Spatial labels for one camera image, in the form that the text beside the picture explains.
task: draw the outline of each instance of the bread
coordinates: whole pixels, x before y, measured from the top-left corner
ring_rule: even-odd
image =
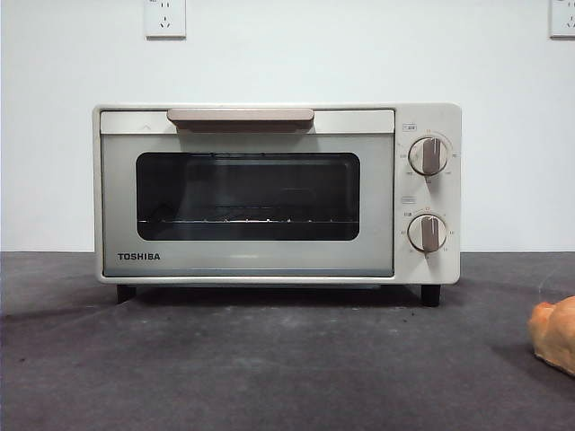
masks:
[[[575,376],[575,296],[538,304],[528,326],[535,355]]]

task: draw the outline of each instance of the wall outlet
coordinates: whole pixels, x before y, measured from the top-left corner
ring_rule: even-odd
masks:
[[[575,38],[575,0],[550,0],[549,35]]]
[[[148,38],[186,37],[186,0],[144,0],[144,8]]]

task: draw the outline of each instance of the oven window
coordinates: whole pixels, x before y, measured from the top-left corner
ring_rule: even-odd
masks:
[[[359,159],[347,153],[145,153],[137,231],[148,241],[350,241]]]

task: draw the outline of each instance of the white toaster oven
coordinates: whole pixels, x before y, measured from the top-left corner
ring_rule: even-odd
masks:
[[[440,285],[459,278],[461,111],[448,103],[93,111],[97,277]]]

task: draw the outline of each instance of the oven foot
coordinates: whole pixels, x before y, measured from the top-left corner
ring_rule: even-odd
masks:
[[[421,305],[424,307],[437,307],[441,285],[421,285]]]
[[[116,294],[118,296],[118,303],[125,303],[136,296],[136,287],[131,285],[117,285]]]

